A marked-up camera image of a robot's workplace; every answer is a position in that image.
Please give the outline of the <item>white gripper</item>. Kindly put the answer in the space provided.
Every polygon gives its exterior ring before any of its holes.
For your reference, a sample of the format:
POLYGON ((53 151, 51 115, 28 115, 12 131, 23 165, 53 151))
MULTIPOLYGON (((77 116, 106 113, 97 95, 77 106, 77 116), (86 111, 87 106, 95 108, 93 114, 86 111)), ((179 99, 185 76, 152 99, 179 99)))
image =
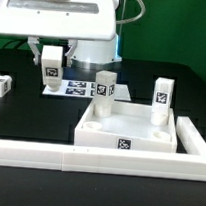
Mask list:
POLYGON ((77 40, 114 38, 118 6, 119 0, 0 0, 0 35, 30 36, 35 65, 40 56, 36 37, 69 39, 65 56, 70 67, 77 40))

